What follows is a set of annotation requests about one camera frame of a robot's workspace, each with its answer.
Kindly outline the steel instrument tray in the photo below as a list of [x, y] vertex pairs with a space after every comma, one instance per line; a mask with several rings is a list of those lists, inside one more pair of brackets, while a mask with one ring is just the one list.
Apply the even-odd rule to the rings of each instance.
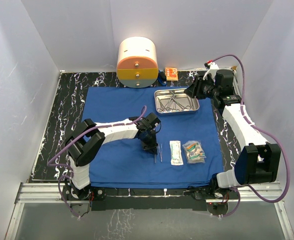
[[185, 88], [157, 90], [154, 92], [156, 111], [160, 115], [193, 114], [200, 108], [197, 99], [184, 93]]

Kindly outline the long white green pouch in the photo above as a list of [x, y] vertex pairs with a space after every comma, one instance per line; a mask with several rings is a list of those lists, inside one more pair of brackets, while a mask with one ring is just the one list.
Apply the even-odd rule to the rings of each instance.
[[171, 151], [171, 165], [182, 166], [183, 158], [181, 154], [181, 142], [178, 140], [169, 141], [170, 151]]

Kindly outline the blue surgical cloth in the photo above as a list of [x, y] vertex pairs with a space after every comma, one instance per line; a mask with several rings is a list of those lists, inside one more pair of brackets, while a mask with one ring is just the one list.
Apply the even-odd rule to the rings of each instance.
[[[140, 115], [143, 106], [155, 113], [154, 87], [133, 89], [91, 87], [83, 118], [95, 123], [111, 123]], [[223, 159], [211, 101], [202, 99], [196, 113], [162, 115], [158, 144], [162, 144], [162, 162], [143, 150], [138, 139], [104, 144], [90, 163], [89, 177], [94, 187], [174, 189], [205, 186], [212, 175], [223, 171]], [[198, 141], [205, 152], [203, 163], [171, 165], [169, 141]]]

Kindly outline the green clear supply packet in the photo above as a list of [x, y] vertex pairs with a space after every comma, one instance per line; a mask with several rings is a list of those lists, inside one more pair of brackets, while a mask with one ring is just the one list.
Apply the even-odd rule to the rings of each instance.
[[199, 144], [194, 142], [191, 144], [184, 144], [183, 149], [188, 163], [195, 163], [200, 159]]

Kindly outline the white blue supply packet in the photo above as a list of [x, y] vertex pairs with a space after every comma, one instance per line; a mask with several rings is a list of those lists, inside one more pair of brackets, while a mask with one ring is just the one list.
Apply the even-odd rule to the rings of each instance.
[[190, 140], [183, 144], [183, 149], [189, 163], [200, 163], [205, 161], [205, 152], [200, 142]]

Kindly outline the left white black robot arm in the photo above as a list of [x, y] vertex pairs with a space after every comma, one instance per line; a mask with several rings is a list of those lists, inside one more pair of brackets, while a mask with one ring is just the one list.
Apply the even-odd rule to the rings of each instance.
[[160, 126], [161, 121], [154, 113], [146, 117], [136, 116], [109, 123], [85, 119], [65, 143], [66, 146], [69, 146], [67, 156], [72, 168], [70, 183], [65, 181], [69, 194], [78, 200], [89, 197], [89, 164], [94, 160], [103, 144], [118, 140], [139, 139], [144, 151], [156, 155], [158, 153], [156, 127]]

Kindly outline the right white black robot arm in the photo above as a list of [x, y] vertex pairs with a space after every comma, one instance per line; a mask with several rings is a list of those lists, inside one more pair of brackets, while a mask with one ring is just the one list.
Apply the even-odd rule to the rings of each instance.
[[277, 178], [281, 148], [269, 143], [244, 113], [241, 97], [234, 92], [233, 72], [219, 69], [214, 78], [197, 76], [184, 93], [198, 100], [212, 99], [214, 106], [230, 125], [241, 147], [233, 169], [212, 176], [210, 194], [222, 198], [231, 187], [272, 183]]

